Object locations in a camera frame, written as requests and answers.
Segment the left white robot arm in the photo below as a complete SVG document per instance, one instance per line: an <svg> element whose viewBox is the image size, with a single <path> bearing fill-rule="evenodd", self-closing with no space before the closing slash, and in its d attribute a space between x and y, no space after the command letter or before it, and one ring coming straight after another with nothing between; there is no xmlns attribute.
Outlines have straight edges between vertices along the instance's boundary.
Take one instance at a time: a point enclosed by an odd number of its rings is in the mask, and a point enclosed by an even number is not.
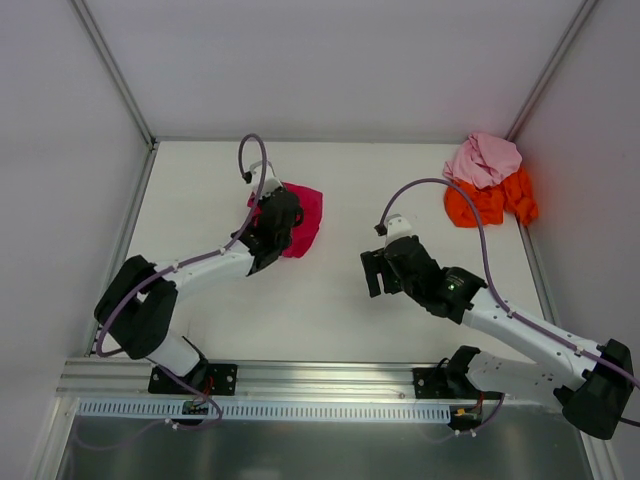
<svg viewBox="0 0 640 480"><path fill-rule="evenodd" d="M256 201L257 211L234 243L199 261L161 269L136 255L121 266L94 309L94 318L120 350L148 359L185 393L205 389L209 362L170 323L182 299L217 284L246 278L273 264L288 249L304 221L298 195L284 186Z"/></svg>

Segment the magenta t shirt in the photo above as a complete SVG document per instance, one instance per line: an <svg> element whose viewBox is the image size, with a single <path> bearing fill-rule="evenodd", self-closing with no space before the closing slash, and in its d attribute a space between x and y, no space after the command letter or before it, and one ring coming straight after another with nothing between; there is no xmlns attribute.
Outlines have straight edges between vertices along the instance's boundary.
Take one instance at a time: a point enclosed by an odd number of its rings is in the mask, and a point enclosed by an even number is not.
<svg viewBox="0 0 640 480"><path fill-rule="evenodd" d="M284 187L299 197L304 211L304 221L300 226L293 229L292 244L282 253L282 256L285 258L301 258L311 248L319 232L323 215L323 194L309 187L287 182L284 183ZM250 197L247 200L248 207L251 207L249 205Z"/></svg>

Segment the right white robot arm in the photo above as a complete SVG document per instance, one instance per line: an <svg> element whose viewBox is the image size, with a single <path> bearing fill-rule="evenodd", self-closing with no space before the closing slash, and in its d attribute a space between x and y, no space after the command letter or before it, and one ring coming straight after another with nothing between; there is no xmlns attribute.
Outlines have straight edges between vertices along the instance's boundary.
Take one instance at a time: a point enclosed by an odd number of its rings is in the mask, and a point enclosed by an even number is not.
<svg viewBox="0 0 640 480"><path fill-rule="evenodd" d="M372 297L404 293L429 314L487 334L525 356L513 361L461 346L438 375L453 396L512 395L559 412L572 426L609 440L633 392L628 347L579 338L539 319L523 321L481 277L441 267L415 235L360 255Z"/></svg>

